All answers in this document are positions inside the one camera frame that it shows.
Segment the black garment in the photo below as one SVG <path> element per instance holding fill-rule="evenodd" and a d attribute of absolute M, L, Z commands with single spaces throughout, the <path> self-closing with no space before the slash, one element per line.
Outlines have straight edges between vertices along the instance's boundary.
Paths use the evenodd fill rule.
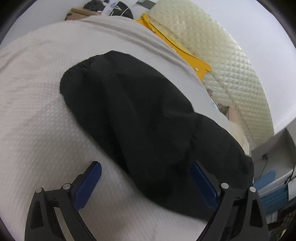
<path fill-rule="evenodd" d="M 110 51 L 76 64 L 62 76 L 60 92 L 79 125 L 140 192 L 170 211 L 211 214 L 189 172 L 194 161 L 232 188 L 252 185 L 252 159 L 234 137 L 129 54 Z"/>

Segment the grey bed sheet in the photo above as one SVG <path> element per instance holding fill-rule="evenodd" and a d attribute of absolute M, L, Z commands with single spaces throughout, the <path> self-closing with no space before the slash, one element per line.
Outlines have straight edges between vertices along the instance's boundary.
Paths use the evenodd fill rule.
<path fill-rule="evenodd" d="M 196 193 L 184 203 L 193 216 L 147 199 L 131 178 L 78 125 L 60 93 L 63 74 L 92 56 L 119 51 L 152 66 L 191 102 L 194 111 L 233 136 L 195 70 L 138 22 L 91 16 L 42 27 L 1 49 L 1 219 L 24 240 L 38 188 L 72 182 L 92 161 L 102 177 L 80 211 L 97 240 L 196 240 L 211 216 Z"/>

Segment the patchwork beige grey pillow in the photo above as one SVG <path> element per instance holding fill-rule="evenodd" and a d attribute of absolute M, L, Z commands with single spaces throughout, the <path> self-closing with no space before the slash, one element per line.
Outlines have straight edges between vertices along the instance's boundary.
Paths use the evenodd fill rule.
<path fill-rule="evenodd" d="M 244 130 L 240 124 L 239 116 L 237 112 L 233 108 L 228 108 L 226 117 L 230 123 L 230 133 L 236 139 L 236 141 L 240 144 L 241 148 L 244 150 L 246 155 L 250 153 L 250 147 L 248 140 L 245 136 Z"/>

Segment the cream quilted headboard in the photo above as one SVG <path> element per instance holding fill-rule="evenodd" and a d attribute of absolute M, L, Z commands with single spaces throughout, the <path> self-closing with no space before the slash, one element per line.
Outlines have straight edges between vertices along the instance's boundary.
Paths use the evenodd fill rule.
<path fill-rule="evenodd" d="M 218 106 L 235 111 L 250 149 L 274 135 L 273 121 L 259 78 L 232 36 L 192 1 L 158 1 L 149 19 L 177 46 L 210 65 L 201 79 Z"/>

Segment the yellow pillow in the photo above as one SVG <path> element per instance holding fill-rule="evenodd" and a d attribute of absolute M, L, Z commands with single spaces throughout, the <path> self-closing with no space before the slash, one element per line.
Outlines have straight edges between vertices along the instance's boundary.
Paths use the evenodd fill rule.
<path fill-rule="evenodd" d="M 142 16 L 135 21 L 152 31 L 167 45 L 174 49 L 176 53 L 190 65 L 201 82 L 203 82 L 205 75 L 211 72 L 212 69 L 208 63 L 189 53 L 184 47 L 178 44 L 177 41 L 173 40 L 156 27 L 156 25 L 151 22 L 147 14 L 142 14 Z"/>

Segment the wooden nightstand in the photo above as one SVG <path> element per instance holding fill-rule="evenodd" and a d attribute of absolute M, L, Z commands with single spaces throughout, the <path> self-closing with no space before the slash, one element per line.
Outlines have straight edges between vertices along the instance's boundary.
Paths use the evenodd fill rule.
<path fill-rule="evenodd" d="M 65 20 L 81 20 L 88 18 L 89 16 L 99 16 L 100 13 L 96 11 L 90 11 L 88 9 L 76 9 L 72 8 L 66 15 Z"/>

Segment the white spray bottle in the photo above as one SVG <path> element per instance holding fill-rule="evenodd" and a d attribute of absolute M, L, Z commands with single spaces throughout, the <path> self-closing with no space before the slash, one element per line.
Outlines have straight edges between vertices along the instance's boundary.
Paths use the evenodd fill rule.
<path fill-rule="evenodd" d="M 114 8 L 117 6 L 119 0 L 109 0 L 108 4 L 105 6 L 101 12 L 102 16 L 110 16 Z"/>

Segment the wall power socket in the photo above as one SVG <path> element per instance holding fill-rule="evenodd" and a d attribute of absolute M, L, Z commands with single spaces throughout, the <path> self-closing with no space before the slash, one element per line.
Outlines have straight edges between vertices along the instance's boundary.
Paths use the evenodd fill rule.
<path fill-rule="evenodd" d="M 139 1 L 137 1 L 137 4 L 139 6 L 146 8 L 146 9 L 151 9 L 156 3 L 154 1 L 150 1 L 150 0 L 139 0 Z"/>

